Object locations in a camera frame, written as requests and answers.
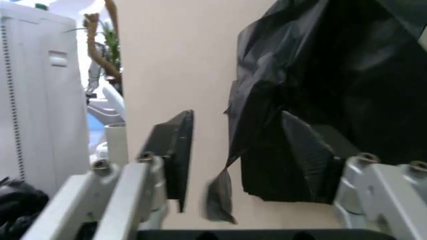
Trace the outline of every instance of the black plastic bag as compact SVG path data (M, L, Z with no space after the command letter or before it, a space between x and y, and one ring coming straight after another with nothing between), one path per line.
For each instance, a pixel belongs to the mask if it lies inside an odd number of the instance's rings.
M386 164L427 159L427 54L417 42L426 13L421 0L278 0L245 28L208 218L236 222L230 181L219 178L238 158L249 194L320 203L332 202L359 150Z
M8 177L0 181L0 240L20 239L48 203L31 185Z

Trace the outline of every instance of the vent slot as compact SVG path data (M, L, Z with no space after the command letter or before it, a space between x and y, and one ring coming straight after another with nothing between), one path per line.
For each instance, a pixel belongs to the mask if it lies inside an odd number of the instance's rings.
M1 31L1 44L3 48L4 56L4 66L6 68L6 82L7 90L9 92L9 101L10 101L10 111L12 113L12 123L13 123L13 135L15 138L15 147L16 147L16 156L18 161L19 168L19 177L21 180L25 180L25 171L24 171L24 156L21 144L21 134L18 122L18 109L15 96L14 88L14 79L12 75L12 63L11 56L9 54L9 45L8 45L8 32L5 25L0 26Z

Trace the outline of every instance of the green leaves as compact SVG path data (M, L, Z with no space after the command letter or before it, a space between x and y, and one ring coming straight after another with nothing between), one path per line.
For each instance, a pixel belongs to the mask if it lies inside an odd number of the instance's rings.
M107 23L100 21L102 26L102 34L104 35L105 42L104 45L107 48L108 54L106 60L114 64L115 68L120 71L121 61L120 61L120 46L119 39L117 34L114 32L113 28Z

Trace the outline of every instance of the beige wall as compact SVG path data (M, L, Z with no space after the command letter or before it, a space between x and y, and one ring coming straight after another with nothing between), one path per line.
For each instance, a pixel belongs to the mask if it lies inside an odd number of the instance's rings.
M152 126L187 109L195 111L186 212L175 204L165 228L337 227L327 205L263 202L243 192L240 163L230 174L238 225L203 220L207 181L223 168L228 151L223 114L236 76L237 35L273 0L120 0L129 157Z

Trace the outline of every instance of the potted plant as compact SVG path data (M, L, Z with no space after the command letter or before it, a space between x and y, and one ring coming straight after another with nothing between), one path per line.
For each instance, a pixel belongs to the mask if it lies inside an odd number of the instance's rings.
M106 80L122 94L122 65L120 60L119 27L117 22L117 7L113 0L104 0L105 8L111 18L113 28L107 22L100 22L99 13L85 14L83 26L87 32L87 52L92 61L99 64L105 72ZM96 42L98 25L101 23L104 44ZM102 55L97 46L102 45L106 54Z

